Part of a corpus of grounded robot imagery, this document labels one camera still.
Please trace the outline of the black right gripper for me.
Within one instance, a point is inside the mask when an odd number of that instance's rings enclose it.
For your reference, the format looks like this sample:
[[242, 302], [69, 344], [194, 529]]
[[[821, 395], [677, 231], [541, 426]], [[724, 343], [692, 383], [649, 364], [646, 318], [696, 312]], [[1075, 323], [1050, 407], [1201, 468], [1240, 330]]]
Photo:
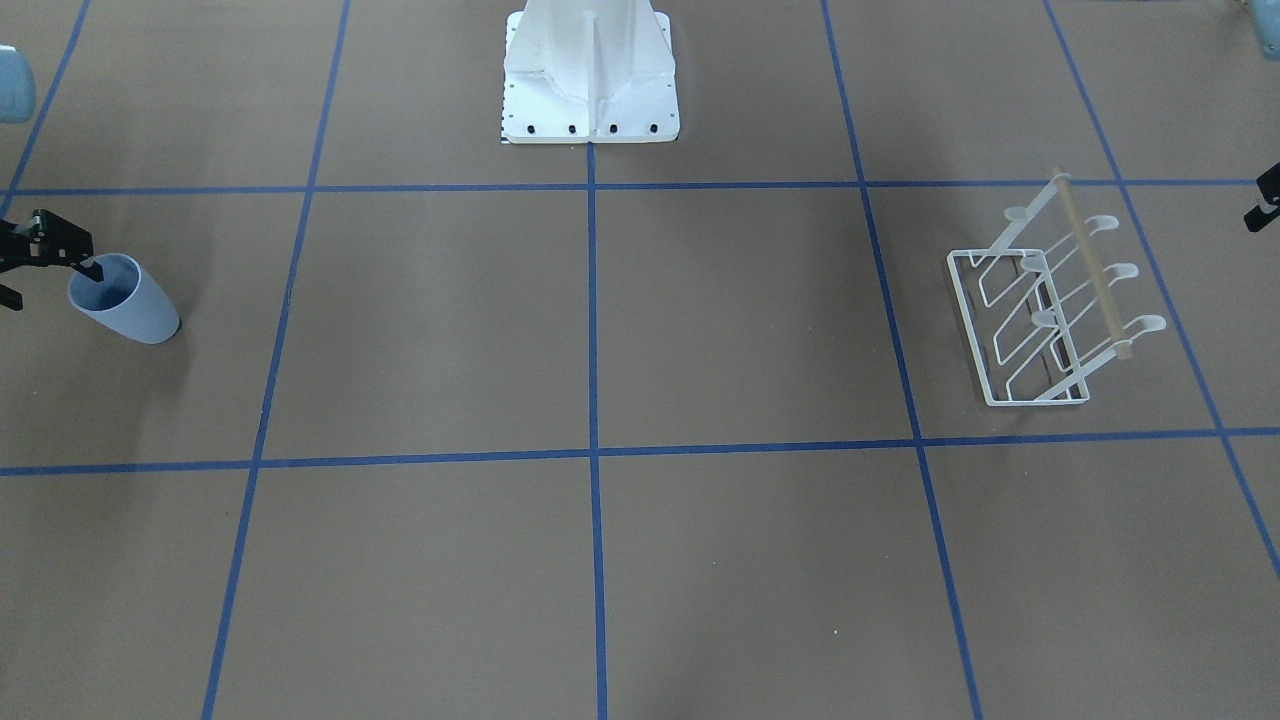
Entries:
[[[82, 275], [102, 282], [102, 266], [93, 258], [92, 234], [56, 213], [37, 209], [26, 223], [1, 222], [1, 273], [23, 266], [79, 266]], [[1, 284], [0, 305], [20, 311], [24, 300]]]

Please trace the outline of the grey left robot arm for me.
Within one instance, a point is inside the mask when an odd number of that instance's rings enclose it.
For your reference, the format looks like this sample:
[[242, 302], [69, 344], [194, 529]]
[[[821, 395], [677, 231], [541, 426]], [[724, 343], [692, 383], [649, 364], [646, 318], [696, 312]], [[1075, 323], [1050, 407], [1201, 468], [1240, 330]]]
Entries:
[[[1279, 60], [1279, 1], [1247, 1], [1254, 22], [1260, 51], [1268, 61]], [[1258, 202], [1243, 220], [1251, 233], [1261, 232], [1279, 217], [1279, 163], [1256, 178]]]

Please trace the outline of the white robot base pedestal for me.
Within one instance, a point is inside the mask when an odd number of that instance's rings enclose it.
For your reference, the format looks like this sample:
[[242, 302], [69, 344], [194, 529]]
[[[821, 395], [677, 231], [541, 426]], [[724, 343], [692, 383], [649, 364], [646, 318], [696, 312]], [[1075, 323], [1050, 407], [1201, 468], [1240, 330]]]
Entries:
[[504, 27], [502, 141], [678, 138], [672, 24], [652, 3], [527, 1]]

